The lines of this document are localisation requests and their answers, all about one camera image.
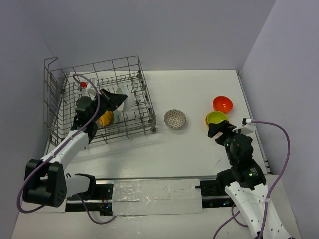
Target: dish rack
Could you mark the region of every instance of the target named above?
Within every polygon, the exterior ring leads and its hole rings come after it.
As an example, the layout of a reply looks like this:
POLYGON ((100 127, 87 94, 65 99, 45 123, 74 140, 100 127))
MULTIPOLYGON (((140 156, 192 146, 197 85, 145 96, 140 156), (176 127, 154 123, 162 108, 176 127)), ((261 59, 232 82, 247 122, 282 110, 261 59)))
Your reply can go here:
POLYGON ((132 107, 121 113, 117 123, 101 127, 97 122, 99 129, 91 144, 130 139, 156 131, 156 116, 138 56, 51 70, 50 65, 56 60, 57 57, 44 61, 43 124, 51 144, 57 146, 70 132, 76 101, 84 94, 83 88, 72 78, 74 73, 95 78, 99 90, 114 93, 117 87, 126 87, 134 97, 132 107))

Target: gray wall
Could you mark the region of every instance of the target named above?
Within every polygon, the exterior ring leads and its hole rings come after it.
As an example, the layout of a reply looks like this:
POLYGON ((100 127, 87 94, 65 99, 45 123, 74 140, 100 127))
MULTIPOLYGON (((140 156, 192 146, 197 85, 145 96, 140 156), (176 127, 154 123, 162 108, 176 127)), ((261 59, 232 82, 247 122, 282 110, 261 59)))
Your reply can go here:
MULTIPOLYGON (((319 1, 277 0, 241 76, 257 120, 282 125, 292 151, 284 174, 303 239, 319 236, 319 1)), ((258 127, 273 172, 287 153, 280 130, 258 127)))
POLYGON ((51 53, 19 1, 0 3, 0 238, 8 239, 25 164, 44 152, 43 60, 51 53))
POLYGON ((275 0, 21 0, 61 67, 139 55, 144 69, 240 69, 275 0))

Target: patterned bowl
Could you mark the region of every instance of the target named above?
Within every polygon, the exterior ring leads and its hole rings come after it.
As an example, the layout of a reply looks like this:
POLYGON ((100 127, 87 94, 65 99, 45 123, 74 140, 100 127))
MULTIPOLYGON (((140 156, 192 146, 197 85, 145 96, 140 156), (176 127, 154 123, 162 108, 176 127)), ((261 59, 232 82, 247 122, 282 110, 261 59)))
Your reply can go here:
POLYGON ((180 110, 169 110, 164 116, 166 125, 172 129, 182 128, 186 123, 186 115, 180 110))

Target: red bowl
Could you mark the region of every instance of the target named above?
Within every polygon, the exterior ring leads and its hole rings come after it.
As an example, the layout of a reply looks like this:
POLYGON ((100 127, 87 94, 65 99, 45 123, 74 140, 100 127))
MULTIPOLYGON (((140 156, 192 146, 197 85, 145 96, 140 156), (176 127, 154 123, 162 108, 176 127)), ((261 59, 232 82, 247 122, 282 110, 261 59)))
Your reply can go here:
POLYGON ((233 102, 226 96, 217 96, 213 100, 213 107, 216 111, 228 113, 233 109, 233 102))

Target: cable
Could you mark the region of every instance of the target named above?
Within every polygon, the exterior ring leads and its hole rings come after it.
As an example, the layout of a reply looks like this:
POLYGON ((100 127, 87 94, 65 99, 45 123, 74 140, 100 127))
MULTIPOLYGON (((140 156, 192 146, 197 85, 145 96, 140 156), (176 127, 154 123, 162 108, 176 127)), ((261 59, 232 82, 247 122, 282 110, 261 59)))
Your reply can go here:
POLYGON ((270 187, 270 189, 269 189, 269 191, 268 191, 268 193, 267 193, 267 196, 266 196, 263 223, 262 223, 262 225, 261 225, 260 233, 259 233, 259 235, 258 235, 258 239, 261 239, 262 236, 263 236, 263 232, 264 232, 265 224, 266 224, 267 208, 268 208, 268 200, 267 200, 267 199, 270 198, 271 192, 273 191, 275 185, 279 182, 279 180, 280 180, 281 177, 283 176, 284 171, 285 171, 285 169, 286 169, 286 167, 287 167, 287 164, 288 164, 288 161, 289 161, 289 156, 290 156, 290 139, 289 139, 289 136, 288 136, 287 132, 285 131, 285 129, 282 128, 282 127, 281 127, 280 125, 278 125, 278 124, 270 123, 270 122, 264 122, 264 121, 256 121, 256 120, 252 120, 251 122, 252 122, 252 123, 260 123, 260 124, 268 124, 268 125, 272 125, 272 126, 275 126, 275 127, 279 128, 279 129, 281 129, 281 130, 284 132, 285 136, 286 136, 287 145, 288 145, 287 157, 286 157, 286 161, 285 161, 285 163, 284 163, 284 166, 283 166, 281 172, 279 173, 277 179, 276 179, 275 182, 273 183, 273 185, 271 185, 271 187, 270 187))
POLYGON ((81 200, 81 202, 83 203, 83 206, 85 207, 85 210, 86 210, 86 212, 88 213, 89 218, 91 219, 92 222, 94 222, 94 223, 96 223, 96 224, 99 224, 99 225, 103 225, 103 224, 110 223, 111 221, 113 221, 113 220, 116 218, 116 216, 114 216, 114 217, 112 217, 111 219, 109 219, 109 220, 106 221, 106 222, 98 222, 98 221, 96 221, 96 220, 91 216, 90 211, 89 211, 89 209, 88 209, 86 203, 83 201, 83 199, 80 197, 80 195, 79 195, 79 194, 76 194, 76 196, 77 196, 77 197, 81 200))
POLYGON ((235 215, 233 215, 230 219, 228 219, 227 221, 225 221, 215 232, 213 239, 216 239, 217 234, 219 233, 219 231, 227 224, 229 223, 231 220, 233 220, 235 217, 238 216, 238 214, 240 213, 240 211, 238 211, 235 215))
MULTIPOLYGON (((234 216, 234 207, 235 207, 235 204, 233 204, 233 206, 231 207, 231 215, 233 215, 233 216, 234 216)), ((246 228, 248 227, 248 225, 242 224, 240 221, 238 221, 236 217, 234 217, 234 219, 242 227, 246 227, 246 228)))
MULTIPOLYGON (((93 88, 95 89, 95 91, 96 91, 96 97, 97 97, 97 100, 98 100, 98 105, 97 105, 97 107, 96 107, 96 110, 95 110, 95 112, 94 112, 92 118, 91 118, 83 127, 81 127, 77 132, 75 132, 75 133, 71 136, 72 138, 75 137, 75 136, 77 136, 80 132, 82 132, 82 131, 93 121, 93 119, 95 118, 95 116, 98 114, 98 111, 99 111, 99 108, 100 108, 100 95, 99 95, 99 90, 96 88, 96 86, 93 84, 93 82, 92 82, 91 80, 89 80, 87 77, 83 76, 83 75, 73 74, 73 78, 74 78, 77 82, 79 82, 79 81, 75 78, 75 76, 84 78, 85 80, 87 80, 87 81, 92 85, 92 87, 93 87, 93 88)), ((27 176, 27 178, 26 178, 25 181, 23 182, 23 185, 22 185, 21 188, 19 189, 18 196, 17 196, 17 199, 16 199, 16 206, 17 206, 17 208, 18 208, 18 210, 19 210, 20 212, 22 212, 22 213, 33 213, 33 212, 35 212, 35 211, 37 211, 37 210, 39 210, 39 209, 41 209, 41 208, 43 208, 43 207, 45 206, 45 205, 41 205, 41 206, 39 206, 39 207, 37 207, 37 208, 35 208, 35 209, 32 209, 32 210, 24 210, 24 209, 22 208, 22 206, 21 206, 21 203, 20 203, 21 195, 22 195, 22 193, 23 193, 23 190, 24 190, 26 184, 29 182, 29 180, 30 180, 41 168, 43 168, 44 165, 46 165, 46 163, 48 163, 48 162, 51 161, 53 158, 55 158, 55 156, 56 156, 59 152, 61 152, 61 151, 66 147, 66 145, 72 140, 72 138, 70 138, 70 137, 67 138, 67 140, 66 140, 62 145, 60 145, 60 146, 57 148, 57 150, 53 153, 52 156, 48 157, 45 161, 43 161, 43 162, 41 163, 40 166, 38 166, 36 169, 34 169, 34 170, 29 174, 29 176, 27 176)))

